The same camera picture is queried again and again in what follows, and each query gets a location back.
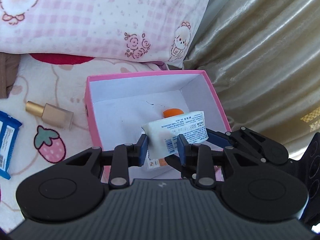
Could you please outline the olive green curtain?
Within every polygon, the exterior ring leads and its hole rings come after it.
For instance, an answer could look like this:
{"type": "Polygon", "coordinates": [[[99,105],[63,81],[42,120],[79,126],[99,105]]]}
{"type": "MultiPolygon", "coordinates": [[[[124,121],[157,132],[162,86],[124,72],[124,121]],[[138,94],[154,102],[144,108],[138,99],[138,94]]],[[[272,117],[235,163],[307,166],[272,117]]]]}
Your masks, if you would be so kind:
{"type": "Polygon", "coordinates": [[[184,67],[207,72],[232,130],[299,158],[319,131],[319,0],[210,0],[184,67]]]}

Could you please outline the pink storage box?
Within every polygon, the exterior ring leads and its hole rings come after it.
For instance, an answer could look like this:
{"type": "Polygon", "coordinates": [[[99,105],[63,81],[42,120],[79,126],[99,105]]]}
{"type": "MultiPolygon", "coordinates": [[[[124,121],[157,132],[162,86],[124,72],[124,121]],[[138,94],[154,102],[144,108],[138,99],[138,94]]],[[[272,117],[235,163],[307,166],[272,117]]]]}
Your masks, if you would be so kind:
{"type": "Polygon", "coordinates": [[[85,90],[89,132],[105,151],[136,143],[142,126],[167,109],[203,111],[208,129],[231,131],[219,97],[204,70],[168,70],[89,76],[85,90]]]}

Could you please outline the bear pattern white blanket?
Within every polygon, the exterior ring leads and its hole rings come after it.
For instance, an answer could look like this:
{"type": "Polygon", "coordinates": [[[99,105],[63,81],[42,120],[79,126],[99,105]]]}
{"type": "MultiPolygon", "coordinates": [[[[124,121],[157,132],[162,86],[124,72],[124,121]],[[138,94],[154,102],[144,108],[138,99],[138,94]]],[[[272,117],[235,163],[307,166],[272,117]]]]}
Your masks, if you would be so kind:
{"type": "Polygon", "coordinates": [[[93,59],[82,64],[49,64],[24,55],[9,97],[1,100],[1,111],[22,123],[8,169],[11,178],[1,179],[1,229],[8,233],[23,222],[15,194],[25,178],[94,146],[85,106],[89,76],[163,70],[168,71],[161,63],[93,59]],[[28,113],[28,101],[73,112],[71,128],[51,126],[28,113]]]}

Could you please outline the pink checkered cartoon pillow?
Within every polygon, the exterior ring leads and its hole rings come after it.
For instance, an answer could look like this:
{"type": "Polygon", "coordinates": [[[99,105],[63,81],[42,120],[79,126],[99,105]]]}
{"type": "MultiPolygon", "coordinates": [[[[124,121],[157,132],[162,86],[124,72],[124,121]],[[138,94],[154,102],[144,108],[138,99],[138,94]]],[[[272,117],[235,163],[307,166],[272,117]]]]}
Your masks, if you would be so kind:
{"type": "Polygon", "coordinates": [[[1,51],[181,67],[209,0],[1,0],[1,51]]]}

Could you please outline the blue snack packet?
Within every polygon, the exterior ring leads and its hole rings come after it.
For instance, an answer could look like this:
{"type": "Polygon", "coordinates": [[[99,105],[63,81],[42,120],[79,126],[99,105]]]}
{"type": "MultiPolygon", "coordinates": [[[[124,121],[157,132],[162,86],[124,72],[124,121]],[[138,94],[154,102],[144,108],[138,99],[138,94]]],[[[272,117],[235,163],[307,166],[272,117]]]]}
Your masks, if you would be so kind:
{"type": "Polygon", "coordinates": [[[1,111],[1,133],[0,133],[0,147],[1,147],[1,177],[10,180],[11,176],[8,172],[10,161],[18,136],[18,132],[22,123],[1,111]]]}

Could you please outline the gold cap foundation bottle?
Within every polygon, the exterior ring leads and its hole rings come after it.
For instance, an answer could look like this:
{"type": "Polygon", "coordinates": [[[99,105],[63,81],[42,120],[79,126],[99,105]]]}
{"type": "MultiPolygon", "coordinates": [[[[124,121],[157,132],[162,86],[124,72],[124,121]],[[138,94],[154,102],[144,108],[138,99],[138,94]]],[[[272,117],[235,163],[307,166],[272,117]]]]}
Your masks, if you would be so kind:
{"type": "Polygon", "coordinates": [[[70,129],[73,123],[73,112],[48,103],[42,106],[28,101],[25,104],[25,110],[34,116],[40,117],[44,123],[54,127],[70,129]]]}

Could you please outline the brown pillow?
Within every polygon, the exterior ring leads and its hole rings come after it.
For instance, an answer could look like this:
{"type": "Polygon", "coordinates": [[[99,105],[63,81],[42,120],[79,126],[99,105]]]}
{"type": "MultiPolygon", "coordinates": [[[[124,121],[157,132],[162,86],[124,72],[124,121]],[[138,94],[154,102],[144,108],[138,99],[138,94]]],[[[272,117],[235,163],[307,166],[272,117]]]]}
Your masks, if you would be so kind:
{"type": "Polygon", "coordinates": [[[21,56],[17,54],[0,54],[0,98],[8,98],[16,81],[21,56]]]}

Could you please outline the white snack packet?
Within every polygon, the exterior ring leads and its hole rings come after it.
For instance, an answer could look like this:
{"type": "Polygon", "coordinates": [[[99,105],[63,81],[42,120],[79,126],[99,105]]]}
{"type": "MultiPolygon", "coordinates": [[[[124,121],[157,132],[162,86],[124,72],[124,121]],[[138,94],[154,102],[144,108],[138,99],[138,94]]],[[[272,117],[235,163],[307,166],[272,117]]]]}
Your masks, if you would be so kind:
{"type": "Polygon", "coordinates": [[[177,154],[177,137],[182,134],[188,143],[201,143],[208,139],[203,111],[194,111],[152,121],[142,126],[148,136],[150,159],[162,159],[177,154]]]}

